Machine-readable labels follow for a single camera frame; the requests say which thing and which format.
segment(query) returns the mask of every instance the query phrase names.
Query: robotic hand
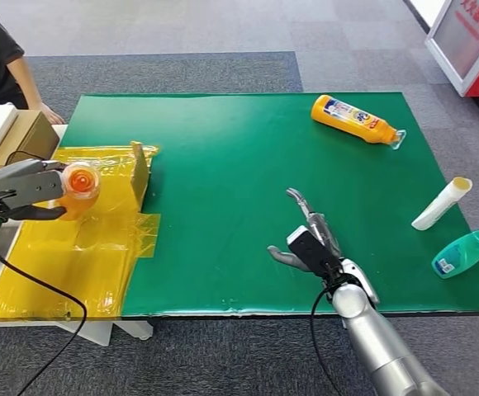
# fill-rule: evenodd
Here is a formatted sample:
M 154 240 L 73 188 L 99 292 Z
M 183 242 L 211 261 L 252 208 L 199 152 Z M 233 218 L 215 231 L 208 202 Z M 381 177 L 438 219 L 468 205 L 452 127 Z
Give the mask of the robotic hand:
M 323 280 L 328 301 L 348 330 L 352 345 L 379 396 L 446 396 L 385 317 L 375 310 L 379 303 L 366 276 L 354 262 L 341 255 L 323 214 L 317 213 L 299 191 L 289 188 L 306 217 L 287 238 L 292 253 L 269 246 L 270 255 L 288 266 L 311 271 Z
M 26 159 L 0 169 L 0 225 L 8 219 L 52 220 L 64 215 L 64 207 L 40 208 L 33 204 L 63 196 L 60 177 L 65 164 Z

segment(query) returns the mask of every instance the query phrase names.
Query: small cardboard box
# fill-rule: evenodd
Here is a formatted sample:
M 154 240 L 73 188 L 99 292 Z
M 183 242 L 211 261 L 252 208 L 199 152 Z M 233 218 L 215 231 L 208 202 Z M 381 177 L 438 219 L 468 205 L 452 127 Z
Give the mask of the small cardboard box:
M 51 158 L 59 138 L 43 113 L 35 110 L 20 110 L 8 133 L 0 144 L 0 168 L 17 150 L 42 158 Z M 9 163 L 31 158 L 25 153 L 16 153 Z

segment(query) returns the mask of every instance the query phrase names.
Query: teal shampoo bottle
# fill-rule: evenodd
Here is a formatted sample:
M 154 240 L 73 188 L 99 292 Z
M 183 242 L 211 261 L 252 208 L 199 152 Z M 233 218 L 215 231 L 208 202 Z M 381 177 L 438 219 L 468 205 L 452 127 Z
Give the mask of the teal shampoo bottle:
M 438 276 L 450 278 L 479 262 L 479 229 L 458 238 L 438 253 L 432 267 Z

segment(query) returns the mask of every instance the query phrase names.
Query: table leg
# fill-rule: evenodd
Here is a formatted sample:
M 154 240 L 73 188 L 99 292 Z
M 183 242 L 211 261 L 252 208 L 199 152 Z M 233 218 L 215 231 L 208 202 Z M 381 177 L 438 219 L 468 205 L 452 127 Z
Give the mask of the table leg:
M 73 322 L 53 322 L 59 328 L 63 328 L 67 332 L 75 332 L 79 321 Z M 113 322 L 110 321 L 98 321 L 98 322 L 85 322 L 84 326 L 78 333 L 78 336 L 86 340 L 94 342 L 95 344 L 107 347 L 111 338 L 111 328 Z
M 132 337 L 141 340 L 147 340 L 153 335 L 153 327 L 145 320 L 116 320 L 113 323 Z

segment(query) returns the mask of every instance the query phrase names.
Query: green mat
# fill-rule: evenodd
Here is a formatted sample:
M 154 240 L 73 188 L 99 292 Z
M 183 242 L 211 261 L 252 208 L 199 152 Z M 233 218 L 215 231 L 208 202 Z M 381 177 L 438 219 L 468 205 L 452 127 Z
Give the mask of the green mat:
M 62 145 L 162 150 L 144 206 L 162 215 L 158 244 L 137 262 L 122 316 L 309 312 L 320 280 L 266 251 L 305 223 L 289 186 L 326 214 L 379 310 L 479 313 L 479 264 L 449 280 L 431 266 L 470 232 L 457 206 L 428 231 L 410 226 L 446 183 L 402 94 L 334 95 L 407 136 L 394 151 L 315 123 L 317 94 L 117 95 L 82 97 Z

